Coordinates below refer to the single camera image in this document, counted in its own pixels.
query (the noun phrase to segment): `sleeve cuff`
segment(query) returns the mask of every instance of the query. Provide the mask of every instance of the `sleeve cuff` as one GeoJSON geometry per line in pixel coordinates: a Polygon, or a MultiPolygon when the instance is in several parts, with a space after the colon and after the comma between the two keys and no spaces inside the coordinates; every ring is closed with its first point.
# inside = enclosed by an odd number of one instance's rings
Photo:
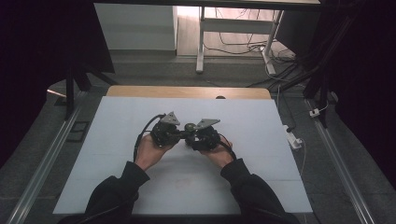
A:
{"type": "Polygon", "coordinates": [[[149,180],[149,176],[138,165],[127,161],[120,179],[139,188],[149,180]]]}
{"type": "Polygon", "coordinates": [[[244,161],[242,159],[238,159],[225,165],[221,169],[220,174],[222,177],[228,180],[228,182],[230,182],[231,186],[233,186],[237,179],[244,175],[250,175],[250,172],[244,161]]]}

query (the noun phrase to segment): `wooden floor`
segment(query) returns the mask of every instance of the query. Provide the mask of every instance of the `wooden floor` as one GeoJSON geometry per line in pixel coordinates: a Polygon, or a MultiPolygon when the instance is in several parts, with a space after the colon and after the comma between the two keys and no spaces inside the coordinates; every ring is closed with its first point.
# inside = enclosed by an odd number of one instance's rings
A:
{"type": "MultiPolygon", "coordinates": [[[[198,7],[177,7],[178,28],[177,28],[177,55],[178,56],[196,56],[199,41],[199,14],[198,7]]],[[[217,8],[206,7],[206,18],[224,18],[224,19],[240,19],[240,20],[261,20],[271,21],[273,18],[273,10],[258,10],[248,8],[217,8]]],[[[259,49],[255,49],[249,53],[241,54],[241,52],[249,51],[249,45],[257,45],[266,41],[268,35],[252,35],[252,34],[230,34],[230,33],[214,33],[205,32],[204,44],[211,49],[205,49],[205,56],[213,57],[254,57],[261,58],[259,49]],[[226,53],[221,49],[236,54],[226,53]]],[[[275,42],[272,50],[275,55],[281,50],[281,56],[293,56],[293,53],[282,44],[275,42]]]]}

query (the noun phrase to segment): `white board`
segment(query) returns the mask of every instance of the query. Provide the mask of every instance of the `white board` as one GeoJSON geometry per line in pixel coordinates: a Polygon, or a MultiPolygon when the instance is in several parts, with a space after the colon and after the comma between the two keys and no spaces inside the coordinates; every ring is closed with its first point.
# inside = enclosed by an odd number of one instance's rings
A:
{"type": "MultiPolygon", "coordinates": [[[[271,186],[285,210],[312,212],[273,100],[103,97],[54,214],[83,213],[93,189],[110,175],[120,177],[133,160],[136,137],[149,120],[172,111],[180,130],[220,119],[213,127],[233,142],[237,158],[271,186]]],[[[134,214],[239,214],[220,168],[183,140],[147,173],[151,179],[139,190],[134,214]]]]}

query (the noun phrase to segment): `hand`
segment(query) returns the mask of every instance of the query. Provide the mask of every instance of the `hand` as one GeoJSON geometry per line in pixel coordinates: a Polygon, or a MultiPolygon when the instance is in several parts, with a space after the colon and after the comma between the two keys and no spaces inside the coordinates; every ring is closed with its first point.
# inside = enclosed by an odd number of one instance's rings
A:
{"type": "MultiPolygon", "coordinates": [[[[233,147],[232,142],[227,142],[227,140],[222,136],[221,142],[226,145],[233,147]]],[[[225,165],[233,161],[233,157],[230,152],[222,145],[218,144],[213,150],[210,151],[200,151],[201,154],[207,156],[211,161],[213,161],[217,166],[223,168],[225,165]]]]}
{"type": "Polygon", "coordinates": [[[158,147],[150,134],[145,135],[140,141],[139,148],[137,149],[137,156],[134,163],[142,170],[147,169],[157,163],[165,152],[170,150],[173,146],[158,147]]]}

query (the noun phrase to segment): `small round object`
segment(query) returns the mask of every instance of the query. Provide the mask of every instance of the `small round object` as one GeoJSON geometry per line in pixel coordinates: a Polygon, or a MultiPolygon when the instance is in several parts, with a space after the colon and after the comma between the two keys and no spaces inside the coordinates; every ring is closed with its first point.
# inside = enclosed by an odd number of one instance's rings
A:
{"type": "Polygon", "coordinates": [[[193,132],[195,128],[195,124],[193,123],[187,123],[186,125],[184,125],[184,131],[187,132],[193,132]]]}

